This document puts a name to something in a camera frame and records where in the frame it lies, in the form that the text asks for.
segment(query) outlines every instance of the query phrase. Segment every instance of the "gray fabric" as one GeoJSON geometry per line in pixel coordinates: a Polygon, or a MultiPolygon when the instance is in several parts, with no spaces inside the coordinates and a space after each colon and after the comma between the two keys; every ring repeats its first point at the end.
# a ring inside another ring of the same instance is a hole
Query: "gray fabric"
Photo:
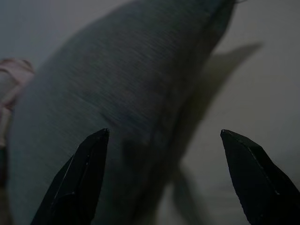
{"type": "Polygon", "coordinates": [[[10,133],[16,225],[30,223],[59,168],[102,128],[111,136],[94,224],[131,221],[153,167],[166,157],[195,68],[224,33],[233,5],[136,1],[77,33],[42,66],[18,102],[10,133]]]}

